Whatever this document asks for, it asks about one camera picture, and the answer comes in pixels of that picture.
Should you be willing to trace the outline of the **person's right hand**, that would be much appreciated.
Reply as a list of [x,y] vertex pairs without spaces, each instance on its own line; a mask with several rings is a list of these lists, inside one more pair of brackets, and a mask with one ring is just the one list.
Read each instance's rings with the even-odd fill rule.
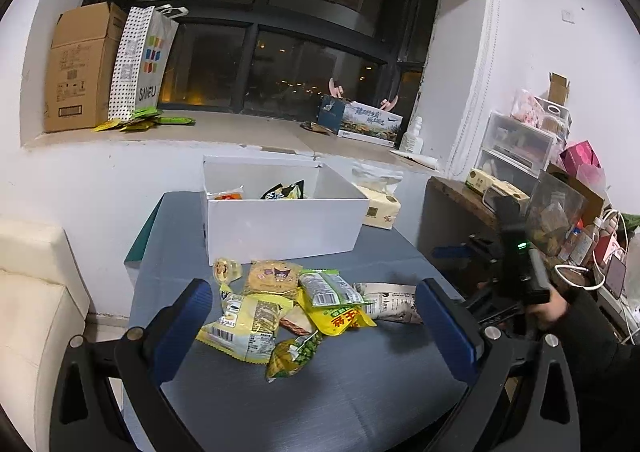
[[527,313],[535,318],[537,326],[541,330],[551,328],[553,324],[564,316],[568,309],[568,302],[554,286],[550,286],[549,292],[548,302],[531,305],[527,308]]

